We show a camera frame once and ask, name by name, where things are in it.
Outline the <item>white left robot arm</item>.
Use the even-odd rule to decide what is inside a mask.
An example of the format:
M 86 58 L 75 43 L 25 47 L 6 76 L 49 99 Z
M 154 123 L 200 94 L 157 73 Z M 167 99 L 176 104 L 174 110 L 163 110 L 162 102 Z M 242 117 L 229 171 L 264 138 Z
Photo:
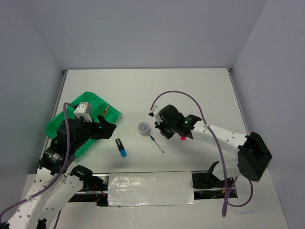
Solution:
M 1 222 L 2 229 L 46 229 L 57 218 L 66 203 L 79 190 L 100 188 L 103 181 L 93 172 L 76 166 L 67 172 L 75 160 L 75 153 L 89 140 L 109 139 L 115 124 L 100 115 L 97 122 L 86 122 L 83 118 L 68 118 L 62 121 L 57 136 L 43 153 L 38 163 L 36 177 L 25 199 L 12 205 L 15 214 Z

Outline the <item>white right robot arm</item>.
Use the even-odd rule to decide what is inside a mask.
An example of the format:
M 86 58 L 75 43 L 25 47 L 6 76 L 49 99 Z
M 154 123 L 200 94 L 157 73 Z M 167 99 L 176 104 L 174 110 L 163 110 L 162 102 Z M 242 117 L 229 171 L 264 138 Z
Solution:
M 166 139 L 178 134 L 218 146 L 222 151 L 234 156 L 224 163 L 225 168 L 216 166 L 207 175 L 207 181 L 213 187 L 219 186 L 225 177 L 244 176 L 258 182 L 272 159 L 267 145 L 258 133 L 245 135 L 206 124 L 202 118 L 193 114 L 184 116 L 173 105 L 163 108 L 154 106 L 149 116 L 155 118 L 155 128 L 159 129 Z

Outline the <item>blue gel pen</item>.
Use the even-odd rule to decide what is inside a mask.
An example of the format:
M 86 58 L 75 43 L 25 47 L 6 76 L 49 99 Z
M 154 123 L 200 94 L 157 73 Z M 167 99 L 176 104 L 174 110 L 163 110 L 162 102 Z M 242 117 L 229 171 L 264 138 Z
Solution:
M 151 135 L 151 134 L 148 134 L 150 139 L 157 145 L 157 147 L 159 148 L 159 150 L 164 153 L 164 150 L 161 148 L 161 146 L 157 143 L 157 141 L 155 140 L 155 138 Z

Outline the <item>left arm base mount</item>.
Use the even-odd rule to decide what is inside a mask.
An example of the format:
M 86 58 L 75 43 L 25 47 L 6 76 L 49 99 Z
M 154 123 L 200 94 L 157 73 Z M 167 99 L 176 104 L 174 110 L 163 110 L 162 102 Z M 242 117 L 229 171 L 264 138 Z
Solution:
M 70 175 L 76 175 L 82 188 L 69 200 L 72 203 L 94 202 L 96 206 L 108 206 L 108 175 L 94 176 L 93 172 L 81 165 L 74 167 L 70 173 L 63 176 L 61 182 L 66 183 Z

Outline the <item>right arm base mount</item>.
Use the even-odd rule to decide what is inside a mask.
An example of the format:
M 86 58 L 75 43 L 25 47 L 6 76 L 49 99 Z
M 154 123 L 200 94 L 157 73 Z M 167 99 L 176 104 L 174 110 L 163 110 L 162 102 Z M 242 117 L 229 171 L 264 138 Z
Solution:
M 206 171 L 192 172 L 190 186 L 193 188 L 195 200 L 224 198 L 224 181 L 212 174 L 218 163 L 219 161 L 214 162 Z

